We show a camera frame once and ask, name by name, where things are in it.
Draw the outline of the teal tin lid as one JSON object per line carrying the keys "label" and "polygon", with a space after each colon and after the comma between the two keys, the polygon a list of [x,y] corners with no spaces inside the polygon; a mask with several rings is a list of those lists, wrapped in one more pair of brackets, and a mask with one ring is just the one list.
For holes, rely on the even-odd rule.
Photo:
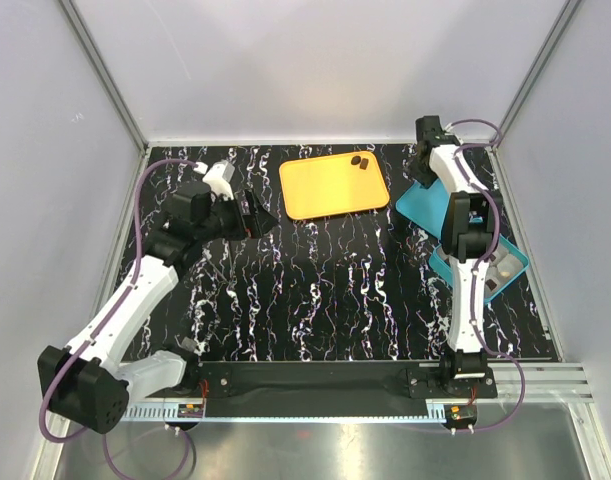
{"label": "teal tin lid", "polygon": [[396,201],[396,211],[428,234],[440,238],[449,195],[440,180],[429,188],[414,182]]}

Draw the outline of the teal tin box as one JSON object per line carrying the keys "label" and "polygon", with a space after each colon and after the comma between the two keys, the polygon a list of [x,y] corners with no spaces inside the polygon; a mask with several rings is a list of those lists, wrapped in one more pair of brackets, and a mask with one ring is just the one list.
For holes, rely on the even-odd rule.
{"label": "teal tin box", "polygon": [[[434,249],[429,266],[449,286],[453,286],[453,276],[448,256],[442,247]],[[491,256],[485,280],[484,303],[489,304],[529,266],[528,257],[504,236],[500,236],[498,246]]]}

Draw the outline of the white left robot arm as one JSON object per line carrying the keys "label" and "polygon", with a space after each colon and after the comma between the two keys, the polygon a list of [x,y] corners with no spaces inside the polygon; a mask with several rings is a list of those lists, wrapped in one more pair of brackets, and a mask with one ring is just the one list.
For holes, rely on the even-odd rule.
{"label": "white left robot arm", "polygon": [[43,436],[54,443],[60,440],[47,427],[50,413],[106,434],[131,404],[154,393],[170,389],[181,396],[193,394],[201,372],[190,340],[123,365],[127,347],[157,305],[202,258],[205,244],[259,239],[277,223],[251,190],[238,201],[200,180],[186,182],[169,195],[131,272],[105,306],[66,346],[48,346],[39,355]]}

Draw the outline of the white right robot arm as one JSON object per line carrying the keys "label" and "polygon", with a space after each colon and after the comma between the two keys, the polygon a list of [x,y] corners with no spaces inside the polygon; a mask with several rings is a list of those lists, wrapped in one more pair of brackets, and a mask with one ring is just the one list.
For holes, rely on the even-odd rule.
{"label": "white right robot arm", "polygon": [[479,323],[483,319],[489,258],[500,236],[502,198],[489,190],[466,162],[462,143],[437,115],[415,120],[416,149],[409,167],[424,188],[442,183],[449,195],[440,246],[452,278],[452,319],[448,346],[428,382],[448,396],[470,397],[485,382],[488,352]]}

